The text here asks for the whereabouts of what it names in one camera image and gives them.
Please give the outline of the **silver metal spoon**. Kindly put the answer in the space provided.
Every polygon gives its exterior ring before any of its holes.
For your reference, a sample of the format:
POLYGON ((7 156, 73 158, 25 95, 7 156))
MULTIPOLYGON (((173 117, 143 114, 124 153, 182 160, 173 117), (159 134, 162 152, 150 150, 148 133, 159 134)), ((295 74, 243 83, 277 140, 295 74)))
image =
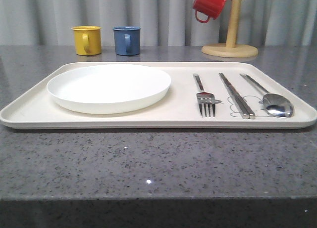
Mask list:
POLYGON ((240 76, 262 94, 262 105, 268 115, 278 118, 290 118, 293 116, 294 106, 287 98, 280 94, 270 93, 247 74, 240 74, 240 76))

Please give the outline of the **white round plate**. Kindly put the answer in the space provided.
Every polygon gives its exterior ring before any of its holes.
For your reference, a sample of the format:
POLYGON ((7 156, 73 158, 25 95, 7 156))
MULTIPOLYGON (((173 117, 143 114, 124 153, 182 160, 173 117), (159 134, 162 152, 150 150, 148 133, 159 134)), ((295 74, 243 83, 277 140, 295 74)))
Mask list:
POLYGON ((170 85, 170 75, 159 68, 106 64, 61 73, 49 80, 47 91, 63 108, 88 114, 116 114, 157 103, 170 85))

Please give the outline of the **blue enamel mug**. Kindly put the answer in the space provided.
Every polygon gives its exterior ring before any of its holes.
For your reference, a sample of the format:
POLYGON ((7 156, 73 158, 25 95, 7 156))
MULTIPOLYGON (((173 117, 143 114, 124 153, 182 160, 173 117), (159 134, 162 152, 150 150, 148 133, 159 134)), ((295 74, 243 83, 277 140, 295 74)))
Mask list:
POLYGON ((116 54, 123 56, 140 54, 140 32, 141 28, 136 26, 113 27, 116 54))

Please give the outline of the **red enamel mug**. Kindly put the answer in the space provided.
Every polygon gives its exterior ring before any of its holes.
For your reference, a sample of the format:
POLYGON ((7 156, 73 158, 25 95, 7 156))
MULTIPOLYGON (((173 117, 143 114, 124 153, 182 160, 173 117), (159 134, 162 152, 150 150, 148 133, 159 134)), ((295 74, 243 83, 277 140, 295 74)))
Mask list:
POLYGON ((200 23, 208 23, 209 20, 217 19, 222 12, 227 0, 194 0, 193 9, 195 10, 195 18, 200 23), (207 16, 206 20, 198 17, 198 12, 207 16))

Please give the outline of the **wooden mug tree stand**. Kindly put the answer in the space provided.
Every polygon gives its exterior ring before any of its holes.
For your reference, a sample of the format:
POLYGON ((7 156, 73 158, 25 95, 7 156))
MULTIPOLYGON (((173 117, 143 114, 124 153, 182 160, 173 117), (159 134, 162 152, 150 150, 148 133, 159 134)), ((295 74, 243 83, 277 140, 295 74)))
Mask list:
POLYGON ((202 47, 202 53, 227 58, 246 58, 257 56, 258 49, 256 47, 237 44, 242 0, 231 0, 231 2, 226 43, 205 45, 202 47))

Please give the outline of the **grey pleated curtain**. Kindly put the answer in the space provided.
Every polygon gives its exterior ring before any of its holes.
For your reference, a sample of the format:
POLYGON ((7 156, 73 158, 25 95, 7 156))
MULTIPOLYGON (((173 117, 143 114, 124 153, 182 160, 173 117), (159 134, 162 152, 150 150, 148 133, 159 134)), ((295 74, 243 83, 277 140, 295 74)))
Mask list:
MULTIPOLYGON (((202 46, 226 40, 231 3, 206 24, 194 17, 193 0, 0 0, 2 45, 70 46, 74 26, 100 26, 102 44, 112 28, 139 26, 143 46, 202 46)), ((314 46, 317 0, 243 0, 238 43, 314 46)))

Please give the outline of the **cream rabbit serving tray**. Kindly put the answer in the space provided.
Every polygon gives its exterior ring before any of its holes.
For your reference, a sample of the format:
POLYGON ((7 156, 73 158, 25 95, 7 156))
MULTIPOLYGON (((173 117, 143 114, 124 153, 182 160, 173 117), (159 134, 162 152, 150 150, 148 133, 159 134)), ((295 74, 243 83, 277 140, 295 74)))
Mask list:
POLYGON ((147 62, 171 76, 166 96, 147 108, 121 114, 85 114, 57 105, 46 86, 49 79, 93 62, 69 63, 59 67, 0 112, 1 122, 15 129, 110 129, 110 128, 257 128, 296 129, 313 125, 316 110, 253 65, 239 62, 147 62), (199 74, 206 91, 220 104, 216 114, 200 115, 193 74, 199 74), (255 119, 243 119, 233 104, 219 74, 223 73, 255 112, 255 119), (272 93, 280 94, 294 105, 290 118, 269 116, 263 109, 261 94, 242 75, 247 74, 272 93))

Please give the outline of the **silver metal chopstick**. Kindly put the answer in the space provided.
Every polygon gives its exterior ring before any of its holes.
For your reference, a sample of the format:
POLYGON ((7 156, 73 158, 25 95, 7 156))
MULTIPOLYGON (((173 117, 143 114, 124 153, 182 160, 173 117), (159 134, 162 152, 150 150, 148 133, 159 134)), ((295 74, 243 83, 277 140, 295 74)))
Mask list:
POLYGON ((247 109, 245 108, 245 106, 243 106, 243 104, 241 103, 241 101, 236 97, 233 89, 230 86, 229 81, 227 80, 227 78, 224 76, 223 73, 219 73, 220 78, 222 79, 223 83, 226 86, 226 89, 228 91, 228 93, 230 94, 236 108, 238 109, 239 113, 241 114, 243 119, 249 119, 250 115, 247 111, 247 109))
POLYGON ((243 106, 245 106, 245 108, 247 109, 250 118, 249 119, 255 119, 256 115, 254 113, 254 111, 250 108, 250 106, 246 103, 246 101, 244 100, 244 98, 238 93, 238 91, 234 88, 234 86, 230 83, 231 88, 233 89, 236 97, 241 101, 241 103, 243 104, 243 106))

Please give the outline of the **yellow enamel mug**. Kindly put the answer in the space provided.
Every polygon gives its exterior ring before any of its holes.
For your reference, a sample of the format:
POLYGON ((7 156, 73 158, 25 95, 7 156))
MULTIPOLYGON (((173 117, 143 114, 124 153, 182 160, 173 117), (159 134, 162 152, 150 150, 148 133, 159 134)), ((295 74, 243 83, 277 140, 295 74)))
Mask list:
POLYGON ((77 55, 92 56, 102 52, 101 27, 75 26, 71 30, 74 34, 75 51, 77 55))

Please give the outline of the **silver metal fork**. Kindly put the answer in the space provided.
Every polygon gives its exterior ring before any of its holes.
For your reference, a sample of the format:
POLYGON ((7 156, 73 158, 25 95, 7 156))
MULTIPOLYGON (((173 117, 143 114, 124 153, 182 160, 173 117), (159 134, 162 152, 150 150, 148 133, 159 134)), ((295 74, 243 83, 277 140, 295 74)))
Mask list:
POLYGON ((215 117, 215 96, 212 93, 204 90, 200 76, 197 73, 193 74, 193 77, 199 88, 199 92, 196 94, 198 108, 202 117, 215 117))

